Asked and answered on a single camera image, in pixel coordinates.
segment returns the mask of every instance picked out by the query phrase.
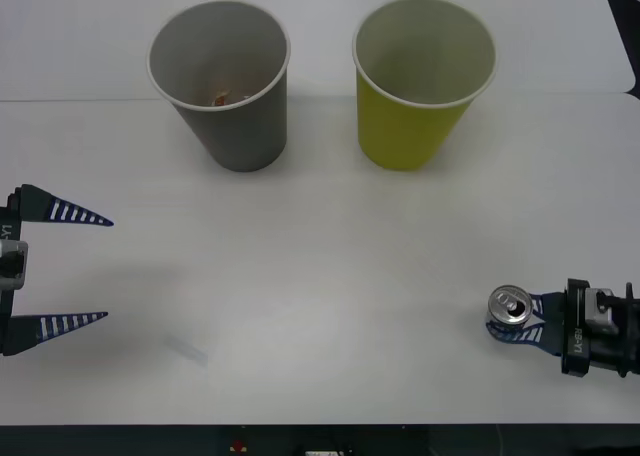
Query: food scrap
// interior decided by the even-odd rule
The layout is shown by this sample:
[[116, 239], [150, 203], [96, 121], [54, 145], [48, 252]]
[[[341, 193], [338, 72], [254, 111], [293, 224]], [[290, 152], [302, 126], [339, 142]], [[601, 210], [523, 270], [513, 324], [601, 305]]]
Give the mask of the food scrap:
[[224, 106], [226, 104], [225, 98], [231, 94], [231, 90], [224, 89], [216, 93], [216, 98], [213, 100], [212, 106]]

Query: white tabletop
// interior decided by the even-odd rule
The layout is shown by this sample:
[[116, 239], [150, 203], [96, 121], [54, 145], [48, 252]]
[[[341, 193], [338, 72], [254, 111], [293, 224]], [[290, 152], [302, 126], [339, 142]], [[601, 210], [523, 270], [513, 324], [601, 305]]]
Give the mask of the white tabletop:
[[116, 225], [25, 224], [15, 313], [110, 315], [3, 359], [0, 424], [639, 423], [640, 378], [483, 324], [500, 284], [637, 276], [639, 109], [492, 90], [407, 174], [352, 98], [292, 98], [283, 155], [237, 174], [161, 101], [2, 103], [2, 193]]
[[[0, 100], [157, 98], [144, 58], [173, 12], [203, 0], [0, 0]], [[248, 0], [292, 43], [296, 95], [354, 93], [351, 36], [388, 0]], [[454, 0], [500, 49], [498, 88], [624, 92], [634, 76], [607, 0]]]

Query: paper cup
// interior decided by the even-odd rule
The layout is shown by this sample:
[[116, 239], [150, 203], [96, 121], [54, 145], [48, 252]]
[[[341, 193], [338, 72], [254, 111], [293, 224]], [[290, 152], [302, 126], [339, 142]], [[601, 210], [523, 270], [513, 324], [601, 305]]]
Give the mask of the paper cup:
[[151, 82], [214, 159], [233, 171], [272, 163], [287, 141], [286, 30], [240, 1], [212, 1], [173, 16], [147, 56]]
[[486, 25], [442, 0], [399, 0], [371, 13], [353, 37], [358, 140], [387, 169], [420, 168], [496, 71]]

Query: yellow paper cup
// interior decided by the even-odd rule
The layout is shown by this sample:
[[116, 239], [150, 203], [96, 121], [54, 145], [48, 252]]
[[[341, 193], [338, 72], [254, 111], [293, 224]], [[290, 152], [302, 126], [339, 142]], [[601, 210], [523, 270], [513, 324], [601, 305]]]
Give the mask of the yellow paper cup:
[[378, 8], [353, 37], [358, 140], [387, 169], [412, 170], [437, 151], [491, 83], [496, 46], [470, 11], [443, 0]]

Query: gray paper cup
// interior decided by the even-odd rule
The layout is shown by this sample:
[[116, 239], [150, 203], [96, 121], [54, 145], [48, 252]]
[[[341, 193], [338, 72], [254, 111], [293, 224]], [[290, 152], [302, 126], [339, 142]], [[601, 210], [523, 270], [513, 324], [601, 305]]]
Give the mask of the gray paper cup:
[[240, 1], [212, 1], [169, 19], [151, 44], [147, 70], [221, 166], [255, 171], [287, 142], [290, 54], [273, 15]]

